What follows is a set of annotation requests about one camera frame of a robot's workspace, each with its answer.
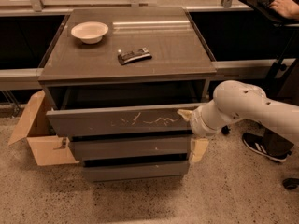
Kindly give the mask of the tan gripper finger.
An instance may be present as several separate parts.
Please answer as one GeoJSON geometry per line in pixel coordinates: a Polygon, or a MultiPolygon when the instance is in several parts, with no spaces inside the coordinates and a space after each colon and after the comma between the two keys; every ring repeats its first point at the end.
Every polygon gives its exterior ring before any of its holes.
{"type": "Polygon", "coordinates": [[[191,164],[199,162],[206,153],[209,140],[206,138],[193,138],[191,141],[191,154],[189,162],[191,164]]]}
{"type": "Polygon", "coordinates": [[[192,110],[186,110],[186,109],[179,109],[179,110],[177,111],[177,113],[178,113],[180,116],[182,116],[183,119],[184,119],[185,121],[190,121],[191,118],[192,118],[192,113],[193,113],[193,111],[192,111],[192,110]]]}

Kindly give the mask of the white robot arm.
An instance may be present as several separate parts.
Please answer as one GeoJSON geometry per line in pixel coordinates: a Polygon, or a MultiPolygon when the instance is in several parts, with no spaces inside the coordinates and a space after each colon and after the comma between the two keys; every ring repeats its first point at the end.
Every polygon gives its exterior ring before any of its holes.
{"type": "Polygon", "coordinates": [[[299,106],[271,100],[263,89],[239,81],[222,82],[207,104],[194,110],[180,109],[178,114],[200,138],[243,119],[255,121],[269,132],[264,137],[244,133],[242,140],[251,151],[275,162],[284,162],[299,142],[299,106]]]}

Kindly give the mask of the person's hand on laptop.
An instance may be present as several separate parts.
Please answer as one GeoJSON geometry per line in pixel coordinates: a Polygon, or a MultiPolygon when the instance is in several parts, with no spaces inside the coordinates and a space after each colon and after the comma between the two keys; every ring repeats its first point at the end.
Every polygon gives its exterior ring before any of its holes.
{"type": "Polygon", "coordinates": [[[286,19],[299,19],[299,5],[293,0],[274,0],[269,7],[286,19]]]}

